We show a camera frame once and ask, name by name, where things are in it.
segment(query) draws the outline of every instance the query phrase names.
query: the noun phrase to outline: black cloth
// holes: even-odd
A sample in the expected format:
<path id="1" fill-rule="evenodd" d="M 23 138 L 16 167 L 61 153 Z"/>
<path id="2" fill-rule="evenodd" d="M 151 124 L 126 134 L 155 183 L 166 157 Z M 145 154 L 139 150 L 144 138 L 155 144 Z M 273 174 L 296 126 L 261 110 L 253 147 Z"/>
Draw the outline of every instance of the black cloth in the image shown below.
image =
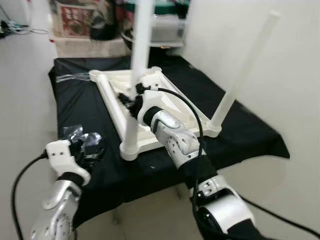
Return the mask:
<path id="1" fill-rule="evenodd" d="M 59 137 L 63 136 L 63 127 L 80 124 L 86 133 L 99 133 L 106 145 L 103 161 L 96 165 L 90 183 L 83 188 L 74 227 L 124 202 L 182 182 L 164 147 L 143 152 L 132 162 L 121 159 L 121 140 L 94 82 L 71 79 L 56 83 L 55 78 L 65 74 L 130 69 L 130 61 L 130 57 L 58 58 L 49 73 L 57 103 Z M 149 65 L 161 67 L 207 117 L 212 117 L 224 91 L 206 75 L 178 56 L 151 57 Z M 290 157 L 282 137 L 238 102 L 228 113 L 220 135 L 205 137 L 205 150 L 216 169 L 262 155 Z"/>

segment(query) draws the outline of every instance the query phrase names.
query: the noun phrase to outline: green lid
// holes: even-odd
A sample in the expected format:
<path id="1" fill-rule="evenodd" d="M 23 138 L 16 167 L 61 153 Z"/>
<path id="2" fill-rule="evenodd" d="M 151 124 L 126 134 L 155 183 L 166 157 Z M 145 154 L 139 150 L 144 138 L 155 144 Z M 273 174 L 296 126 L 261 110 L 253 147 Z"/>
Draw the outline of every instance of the green lid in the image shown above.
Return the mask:
<path id="1" fill-rule="evenodd" d="M 125 9 L 132 13 L 135 12 L 136 0 L 125 0 Z M 154 14 L 177 14 L 176 5 L 168 0 L 155 0 Z"/>

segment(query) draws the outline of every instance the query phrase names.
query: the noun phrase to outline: red box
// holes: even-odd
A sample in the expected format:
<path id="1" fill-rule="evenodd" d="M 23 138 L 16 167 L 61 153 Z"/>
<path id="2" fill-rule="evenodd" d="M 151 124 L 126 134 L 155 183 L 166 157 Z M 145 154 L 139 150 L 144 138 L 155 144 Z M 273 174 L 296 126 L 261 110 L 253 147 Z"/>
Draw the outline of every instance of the red box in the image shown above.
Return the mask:
<path id="1" fill-rule="evenodd" d="M 60 32 L 63 37 L 88 38 L 96 7 L 57 3 Z"/>

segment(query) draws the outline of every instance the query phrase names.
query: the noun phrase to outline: white floor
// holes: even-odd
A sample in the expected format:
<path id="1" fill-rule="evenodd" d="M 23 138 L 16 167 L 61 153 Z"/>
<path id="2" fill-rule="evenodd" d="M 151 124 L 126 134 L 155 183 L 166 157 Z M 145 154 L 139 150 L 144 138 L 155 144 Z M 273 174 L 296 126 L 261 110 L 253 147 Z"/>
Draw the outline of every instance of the white floor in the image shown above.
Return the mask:
<path id="1" fill-rule="evenodd" d="M 47 1 L 33 0 L 33 27 L 47 29 Z M 10 191 L 16 174 L 56 140 L 56 103 L 48 72 L 57 57 L 47 35 L 12 35 L 0 39 L 0 239 L 16 240 Z M 55 179 L 48 162 L 35 164 L 22 178 L 17 210 L 25 239 L 46 190 Z M 118 208 L 121 224 L 107 212 L 79 228 L 80 240 L 198 240 L 190 202 L 169 188 Z"/>

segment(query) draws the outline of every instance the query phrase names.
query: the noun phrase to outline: white pipe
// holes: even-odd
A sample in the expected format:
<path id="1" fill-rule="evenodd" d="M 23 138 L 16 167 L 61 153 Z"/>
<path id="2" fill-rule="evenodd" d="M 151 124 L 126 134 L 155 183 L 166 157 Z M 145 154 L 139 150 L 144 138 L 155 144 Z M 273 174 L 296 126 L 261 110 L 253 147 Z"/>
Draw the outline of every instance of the white pipe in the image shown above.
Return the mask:
<path id="1" fill-rule="evenodd" d="M 149 61 L 150 41 L 152 32 L 152 15 L 154 13 L 154 0 L 138 0 L 134 14 L 134 44 L 131 58 L 131 90 L 130 98 L 135 99 L 136 85 L 146 73 Z M 129 116 L 126 122 L 125 136 L 120 144 L 120 155 L 127 161 L 137 158 L 139 146 L 137 145 L 138 122 Z"/>
<path id="2" fill-rule="evenodd" d="M 255 43 L 251 47 L 251 50 L 249 51 L 246 60 L 244 61 L 240 73 L 232 83 L 231 87 L 224 94 L 219 106 L 215 110 L 211 120 L 208 123 L 208 126 L 213 128 L 214 130 L 217 130 L 219 132 L 221 131 L 222 122 L 227 116 L 232 104 L 234 103 L 238 91 L 242 87 L 245 80 L 248 78 L 255 62 L 261 55 L 261 52 L 266 45 L 269 37 L 271 36 L 272 31 L 275 28 L 280 16 L 280 13 L 275 10 L 271 10 L 269 12 L 268 18 L 265 21 Z"/>

